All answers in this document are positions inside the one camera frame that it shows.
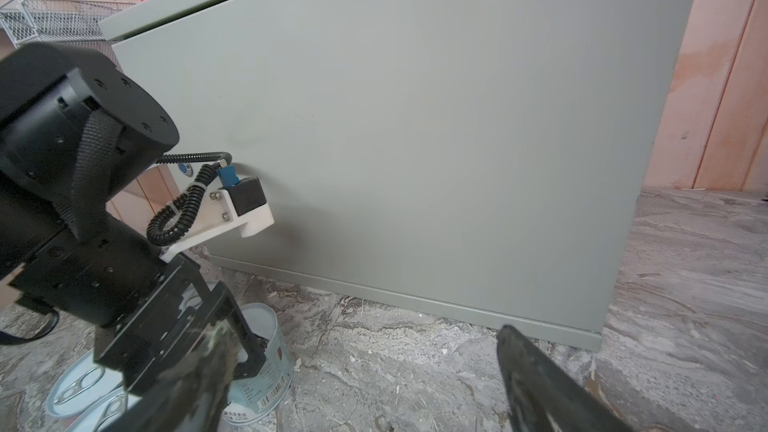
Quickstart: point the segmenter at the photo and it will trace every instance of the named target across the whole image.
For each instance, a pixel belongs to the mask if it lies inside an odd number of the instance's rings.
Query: white plastic mount
[[[230,193],[223,188],[214,192],[217,198],[212,198],[206,192],[192,228],[181,240],[163,251],[160,260],[168,263],[179,252],[202,244],[206,240],[224,234],[233,228],[240,230],[241,237],[250,237],[275,223],[269,204],[256,207],[254,210],[238,216]]]

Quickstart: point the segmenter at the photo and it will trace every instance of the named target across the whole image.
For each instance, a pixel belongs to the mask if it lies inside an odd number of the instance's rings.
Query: white metal mesh basket
[[[106,0],[9,0],[0,25],[16,48],[32,42],[64,42],[98,50],[115,64],[114,42],[104,40],[99,21],[132,6]]]

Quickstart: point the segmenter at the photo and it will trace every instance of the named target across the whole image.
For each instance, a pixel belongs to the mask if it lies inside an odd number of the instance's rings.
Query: cabinet door
[[[600,331],[691,2],[228,0],[114,49],[263,181],[213,254]]]

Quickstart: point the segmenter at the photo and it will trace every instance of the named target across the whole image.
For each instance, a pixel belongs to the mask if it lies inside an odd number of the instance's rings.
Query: gray marble surface
[[[768,205],[740,194],[646,191],[597,354],[537,342],[636,430],[768,429]],[[239,303],[276,312],[297,362],[276,412],[220,430],[510,430],[483,327],[216,268]],[[0,328],[39,325],[11,307]],[[90,348],[63,315],[50,336],[0,348],[3,430],[64,430],[43,403]]]

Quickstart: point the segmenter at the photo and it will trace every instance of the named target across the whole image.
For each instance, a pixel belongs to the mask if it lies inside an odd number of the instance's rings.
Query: black strap
[[[72,175],[70,202],[56,202],[56,212],[72,230],[78,242],[107,230],[109,180],[117,158],[115,146],[123,127],[101,110],[88,117],[78,146]]]
[[[36,341],[50,334],[51,331],[56,327],[56,324],[58,324],[58,312],[52,309],[50,312],[48,312],[48,321],[45,323],[45,325],[30,338],[17,337],[15,335],[10,335],[0,331],[0,345],[21,345]]]

